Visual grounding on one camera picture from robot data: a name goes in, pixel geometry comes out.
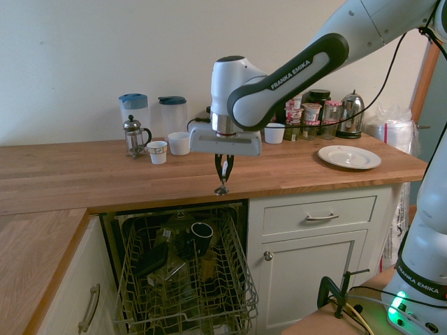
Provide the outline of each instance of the paper cup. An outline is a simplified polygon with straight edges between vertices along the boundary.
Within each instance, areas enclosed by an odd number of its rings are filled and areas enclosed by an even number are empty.
[[[151,155],[152,164],[163,164],[166,162],[168,143],[165,141],[154,141],[147,143],[146,147]]]
[[[178,132],[168,135],[170,152],[175,156],[189,154],[189,133]]]
[[[267,127],[281,127],[281,128],[264,128],[265,141],[270,144],[281,143],[282,138],[284,136],[285,125],[268,124]]]

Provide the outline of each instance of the white drawer front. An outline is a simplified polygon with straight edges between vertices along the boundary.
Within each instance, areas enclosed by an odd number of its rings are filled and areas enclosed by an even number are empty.
[[[369,196],[266,207],[263,235],[366,223],[371,220],[375,202],[376,196]]]

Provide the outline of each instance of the white plate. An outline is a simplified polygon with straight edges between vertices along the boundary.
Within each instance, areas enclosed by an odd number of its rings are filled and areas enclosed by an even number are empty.
[[[328,163],[350,169],[367,170],[376,168],[382,163],[376,154],[346,145],[330,145],[321,148],[318,156]]]

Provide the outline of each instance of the black mug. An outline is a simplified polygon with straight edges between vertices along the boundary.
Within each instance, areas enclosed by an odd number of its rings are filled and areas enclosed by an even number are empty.
[[[210,246],[213,231],[210,225],[203,222],[193,223],[191,226],[191,236],[196,244],[198,257],[203,257]]]

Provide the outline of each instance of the jar lid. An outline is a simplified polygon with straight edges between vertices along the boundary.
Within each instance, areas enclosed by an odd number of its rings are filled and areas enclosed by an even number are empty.
[[[119,104],[124,110],[140,110],[141,108],[146,108],[147,96],[139,93],[124,94],[119,98]]]
[[[182,96],[160,96],[159,102],[162,105],[182,105],[186,99]]]
[[[123,129],[126,132],[139,131],[141,123],[138,120],[133,119],[133,115],[129,115],[129,120],[123,123]]]
[[[330,96],[330,91],[328,91],[327,89],[310,89],[309,93],[313,96],[318,96],[321,98],[327,98],[328,96]]]
[[[325,105],[329,105],[329,106],[341,106],[342,102],[338,101],[338,100],[328,100],[326,102],[324,102]]]
[[[301,106],[303,106],[305,110],[319,110],[321,108],[319,103],[303,103]]]
[[[304,125],[306,126],[318,126],[320,121],[304,121]]]

